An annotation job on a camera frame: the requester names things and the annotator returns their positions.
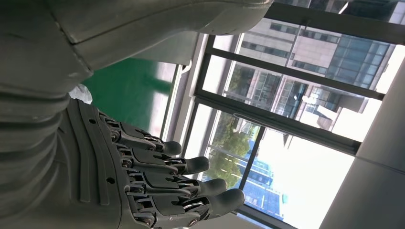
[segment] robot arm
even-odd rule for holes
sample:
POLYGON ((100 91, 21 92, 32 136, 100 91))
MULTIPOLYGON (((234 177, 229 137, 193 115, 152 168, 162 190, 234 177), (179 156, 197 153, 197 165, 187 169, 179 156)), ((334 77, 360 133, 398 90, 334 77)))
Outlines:
POLYGON ((171 228, 242 204, 243 194, 224 192, 222 181, 202 183, 182 176, 207 169, 206 159, 171 158, 173 144, 141 132, 139 137, 96 108, 70 101, 67 92, 93 70, 177 32, 236 34, 250 29, 270 4, 3 1, 0 227, 171 228))

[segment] tree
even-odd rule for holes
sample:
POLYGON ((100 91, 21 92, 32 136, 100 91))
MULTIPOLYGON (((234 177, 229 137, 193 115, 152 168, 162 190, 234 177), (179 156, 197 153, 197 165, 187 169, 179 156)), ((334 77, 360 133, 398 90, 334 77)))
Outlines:
MULTIPOLYGON (((230 154, 245 156, 249 151, 249 140, 251 139, 254 126, 251 127, 248 134, 235 131, 238 118, 227 113, 221 113, 218 126, 214 135, 213 145, 230 154)), ((241 176, 238 165, 238 159, 228 155, 220 150, 212 149, 210 151, 211 167, 205 172, 210 178, 221 178, 226 181, 228 187, 237 184, 241 176)))

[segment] building window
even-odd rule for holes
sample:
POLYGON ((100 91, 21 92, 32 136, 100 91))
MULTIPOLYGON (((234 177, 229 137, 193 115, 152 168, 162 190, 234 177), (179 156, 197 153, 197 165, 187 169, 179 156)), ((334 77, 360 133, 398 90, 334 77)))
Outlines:
POLYGON ((369 88, 387 49, 386 43, 343 35, 326 77, 369 88))
POLYGON ((255 51, 258 51, 258 52, 264 52, 264 53, 267 53, 267 54, 270 54, 270 55, 279 56, 279 57, 283 57, 283 58, 288 58, 288 56, 289 56, 289 52, 287 52, 287 51, 267 47, 267 46, 260 45, 260 44, 254 44, 254 43, 250 43, 250 42, 242 42, 241 46, 243 48, 255 50, 255 51))
POLYGON ((339 41, 339 37, 333 36, 330 34, 325 34, 321 32, 309 31, 309 30, 302 30, 300 35, 303 37, 312 38, 315 40, 323 41, 323 42, 330 42, 337 44, 339 41))
POLYGON ((297 27, 282 25, 282 24, 278 24, 278 23, 271 23, 270 29, 280 31, 280 32, 286 32, 286 33, 293 34, 293 35, 296 35, 298 32, 297 27))
POLYGON ((301 61, 293 61, 292 66, 320 74, 325 74, 327 70, 327 68, 301 61))

